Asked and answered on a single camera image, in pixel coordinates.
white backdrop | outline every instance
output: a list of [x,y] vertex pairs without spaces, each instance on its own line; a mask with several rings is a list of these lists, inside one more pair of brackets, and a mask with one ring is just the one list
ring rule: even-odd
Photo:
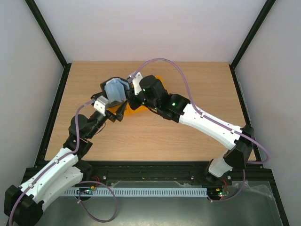
[[265,0],[36,0],[66,60],[226,61]]
[[63,68],[24,0],[0,7],[0,225],[4,193],[32,167]]
[[301,225],[300,12],[300,0],[276,1],[236,70],[292,226]]

wood surface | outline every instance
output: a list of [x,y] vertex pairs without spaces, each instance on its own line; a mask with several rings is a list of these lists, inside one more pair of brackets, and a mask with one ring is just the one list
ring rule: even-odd
[[[68,137],[76,110],[100,92],[100,83],[110,77],[126,78],[143,62],[73,62],[45,159],[52,159]],[[245,121],[227,63],[178,62],[198,107],[231,124]],[[155,62],[142,75],[162,77],[170,93],[188,97],[178,71],[165,62]],[[89,117],[87,106],[80,112]],[[122,122],[107,121],[102,132],[91,139],[92,148],[83,158],[91,161],[208,161],[225,147],[202,132],[164,120],[149,111],[127,115]]]

orange object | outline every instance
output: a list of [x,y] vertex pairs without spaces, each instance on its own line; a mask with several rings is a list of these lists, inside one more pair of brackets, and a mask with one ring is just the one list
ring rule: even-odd
[[[162,78],[161,76],[156,76],[157,79],[159,79],[163,86],[164,86],[164,83],[162,81]],[[108,110],[112,113],[115,113],[117,111],[117,109],[119,108],[120,105],[117,105],[117,106],[114,106],[114,107],[110,107]],[[147,110],[147,108],[145,106],[140,106],[138,107],[136,110],[132,110],[129,106],[129,104],[127,104],[126,106],[126,109],[124,111],[124,115],[129,115],[129,114],[132,114],[132,113],[136,113],[136,112],[141,112],[141,111],[144,111],[144,110]]]

wooden table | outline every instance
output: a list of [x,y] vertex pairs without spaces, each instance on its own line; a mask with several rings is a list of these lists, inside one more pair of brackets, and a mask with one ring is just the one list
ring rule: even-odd
[[[73,62],[45,159],[52,159],[68,137],[68,127],[76,110],[100,92],[100,83],[110,77],[126,78],[143,62]],[[179,62],[198,107],[232,124],[245,121],[227,63]],[[155,62],[142,75],[160,75],[170,93],[188,97],[180,74],[165,62]],[[91,106],[80,112],[89,117]],[[149,111],[125,116],[122,122],[107,122],[91,139],[83,158],[91,161],[208,161],[225,147],[202,132],[164,120]]]

robotic arm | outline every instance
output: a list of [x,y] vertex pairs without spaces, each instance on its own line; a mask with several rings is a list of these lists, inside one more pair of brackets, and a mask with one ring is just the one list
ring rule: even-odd
[[[81,160],[92,146],[88,139],[91,139],[108,119],[112,122],[122,121],[127,104],[133,110],[145,106],[164,119],[194,127],[223,144],[227,151],[219,158],[211,160],[206,169],[205,176],[209,182],[214,183],[233,168],[245,168],[253,144],[234,131],[240,130],[253,138],[254,131],[251,126],[241,128],[231,125],[206,112],[199,115],[189,99],[178,94],[169,94],[162,82],[153,75],[143,78],[138,73],[134,79],[128,80],[111,78],[102,83],[101,88],[102,92],[91,97],[96,111],[89,119],[78,115],[79,134],[76,133],[74,116],[69,127],[69,137],[53,160],[30,180],[19,187],[11,186],[6,191],[4,213],[9,216],[13,210],[13,221],[19,225],[35,225],[46,208],[65,190],[91,178],[92,167]],[[120,107],[112,113],[109,108],[116,105]],[[227,130],[214,121],[232,130]],[[79,149],[74,153],[77,136],[80,138]],[[13,206],[21,195],[23,197],[14,210]]]

